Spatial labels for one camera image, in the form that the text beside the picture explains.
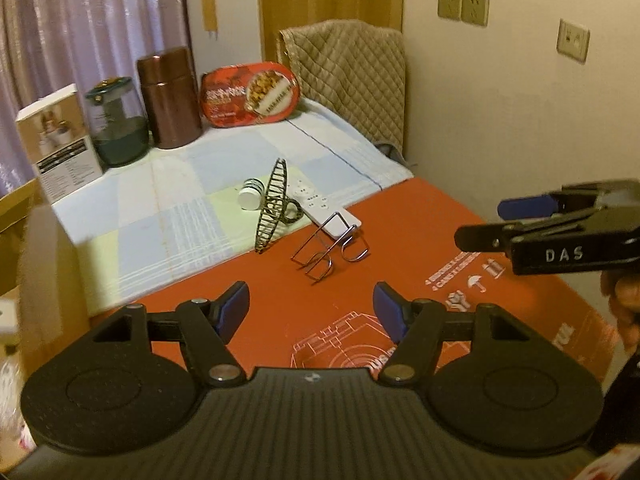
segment electrical outlet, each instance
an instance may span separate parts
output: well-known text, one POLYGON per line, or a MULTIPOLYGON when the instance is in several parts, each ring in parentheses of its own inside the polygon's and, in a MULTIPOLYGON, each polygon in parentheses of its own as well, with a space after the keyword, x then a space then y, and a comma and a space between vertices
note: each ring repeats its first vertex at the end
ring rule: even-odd
POLYGON ((489 0, 462 0, 462 21, 486 27, 489 22, 489 0))
POLYGON ((438 16, 459 21, 460 0, 438 0, 438 16))
POLYGON ((565 54, 584 63, 587 61, 590 35, 591 32, 586 28, 560 20, 556 49, 560 54, 565 54))

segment brown thermos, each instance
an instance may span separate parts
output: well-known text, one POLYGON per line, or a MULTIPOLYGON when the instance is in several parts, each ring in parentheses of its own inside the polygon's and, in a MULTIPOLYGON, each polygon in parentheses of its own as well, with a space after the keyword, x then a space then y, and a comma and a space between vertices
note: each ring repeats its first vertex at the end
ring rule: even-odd
POLYGON ((139 59, 138 75, 158 148, 178 148, 202 135, 197 86, 186 47, 139 59))

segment blue line on tablecloth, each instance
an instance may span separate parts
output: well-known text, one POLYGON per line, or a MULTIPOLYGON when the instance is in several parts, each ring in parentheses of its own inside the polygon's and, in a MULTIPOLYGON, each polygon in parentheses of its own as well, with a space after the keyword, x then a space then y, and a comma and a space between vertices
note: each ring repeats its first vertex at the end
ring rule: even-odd
POLYGON ((316 139, 313 135, 308 134, 305 130, 303 130, 302 128, 300 128, 299 126, 296 126, 294 123, 292 123, 289 119, 287 119, 287 123, 291 124, 291 126, 293 126, 295 129, 301 131, 302 133, 304 133, 307 137, 309 137, 310 139, 313 139, 315 142, 317 142, 318 144, 320 144, 320 146, 328 149, 330 152, 332 152, 336 157, 338 157, 341 161, 343 161, 347 166, 349 166, 353 171, 355 171, 356 173, 361 174, 363 177, 369 179, 370 181, 372 181, 376 186, 378 186, 380 188, 380 191, 383 190, 383 187, 380 186, 379 183, 377 183, 373 178, 371 178, 368 174, 366 173, 362 173, 358 168, 356 168, 353 164, 351 164, 348 160, 344 160, 340 155, 338 155, 337 153, 334 152, 334 150, 332 150, 331 148, 329 148, 327 145, 323 144, 322 142, 320 142, 318 139, 316 139))

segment quilted chair cover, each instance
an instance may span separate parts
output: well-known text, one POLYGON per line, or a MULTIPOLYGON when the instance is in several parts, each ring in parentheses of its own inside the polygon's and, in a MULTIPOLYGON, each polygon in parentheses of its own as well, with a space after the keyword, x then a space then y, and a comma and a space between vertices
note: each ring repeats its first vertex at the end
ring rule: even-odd
POLYGON ((278 60, 291 67, 304 96, 340 115, 373 144, 390 144, 402 153, 406 69, 398 30, 329 20, 280 35, 278 60))

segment person's finger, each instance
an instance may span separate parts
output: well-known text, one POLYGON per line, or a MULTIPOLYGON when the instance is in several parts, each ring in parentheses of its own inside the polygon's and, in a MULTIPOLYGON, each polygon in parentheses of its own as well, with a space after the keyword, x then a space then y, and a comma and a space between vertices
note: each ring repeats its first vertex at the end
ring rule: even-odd
POLYGON ((618 321, 618 332, 622 338, 622 342, 625 345, 625 349, 633 346, 637 346, 640 342, 640 326, 628 325, 624 322, 618 321))
POLYGON ((605 270, 600 274, 600 292, 603 296, 611 296, 614 293, 616 283, 623 274, 623 270, 605 270))
POLYGON ((622 306, 614 297, 609 298, 609 311, 624 324, 633 325, 635 313, 626 306, 622 306))
POLYGON ((616 298, 622 306, 640 312, 640 274, 622 276, 616 283, 616 298))

